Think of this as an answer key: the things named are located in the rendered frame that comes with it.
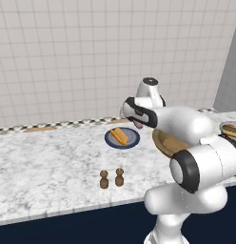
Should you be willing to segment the orange hot dog bun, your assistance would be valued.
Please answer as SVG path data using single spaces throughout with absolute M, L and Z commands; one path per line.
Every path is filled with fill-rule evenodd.
M 229 136 L 236 137 L 236 126 L 226 124 L 223 126 L 223 133 Z
M 115 129 L 111 129 L 110 133 L 112 136 L 121 144 L 121 145 L 126 145 L 128 142 L 128 137 L 127 135 L 122 131 L 121 128 L 117 127 Z

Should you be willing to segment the wooden bowl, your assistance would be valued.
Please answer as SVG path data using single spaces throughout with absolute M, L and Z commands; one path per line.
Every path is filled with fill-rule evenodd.
M 177 153 L 171 152 L 163 146 L 163 141 L 170 136 L 174 137 L 173 135 L 165 133 L 161 130 L 154 130 L 152 132 L 152 139 L 156 148 L 168 158 L 171 158 L 175 153 Z

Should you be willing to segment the tan bun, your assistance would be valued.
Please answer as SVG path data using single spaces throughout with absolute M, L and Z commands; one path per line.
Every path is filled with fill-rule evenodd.
M 187 143 L 185 143 L 181 140 L 178 140 L 177 138 L 172 137 L 172 136 L 166 138 L 163 141 L 163 146 L 165 148 L 167 148 L 169 151 L 174 152 L 174 153 L 188 148 Z

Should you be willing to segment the brown wooden shaker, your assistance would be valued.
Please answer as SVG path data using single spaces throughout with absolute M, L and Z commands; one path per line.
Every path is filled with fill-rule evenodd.
M 105 170 L 102 170 L 100 172 L 100 176 L 101 176 L 100 187 L 102 189 L 106 189 L 108 187 L 108 172 Z
M 121 187 L 124 185 L 124 177 L 123 177 L 124 170 L 118 168 L 116 170 L 116 177 L 115 177 L 115 185 Z

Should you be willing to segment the dark blue counter cabinet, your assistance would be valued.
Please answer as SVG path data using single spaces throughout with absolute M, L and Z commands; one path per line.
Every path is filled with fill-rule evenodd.
M 183 225 L 190 244 L 236 244 L 236 186 L 217 213 L 193 214 Z M 0 226 L 0 244 L 143 244 L 156 217 L 143 203 Z

